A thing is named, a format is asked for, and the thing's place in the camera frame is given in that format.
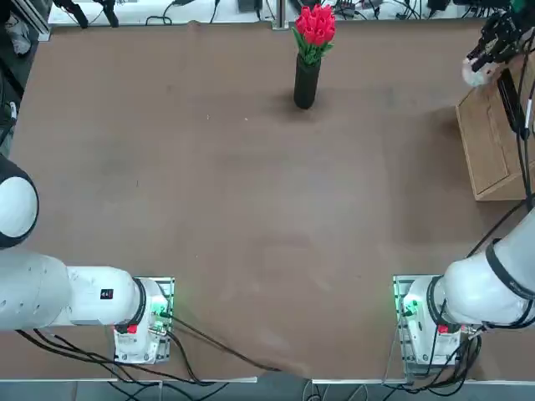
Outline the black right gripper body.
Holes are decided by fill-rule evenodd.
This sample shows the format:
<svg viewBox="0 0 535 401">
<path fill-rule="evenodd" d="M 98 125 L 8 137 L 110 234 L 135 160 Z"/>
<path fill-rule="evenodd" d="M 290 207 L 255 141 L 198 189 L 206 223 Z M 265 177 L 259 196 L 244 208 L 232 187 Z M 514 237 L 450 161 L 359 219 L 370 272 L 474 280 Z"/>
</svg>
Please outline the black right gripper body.
<svg viewBox="0 0 535 401">
<path fill-rule="evenodd" d="M 524 50 L 524 11 L 493 13 L 481 29 L 481 54 L 496 57 L 507 51 L 513 54 Z"/>
</svg>

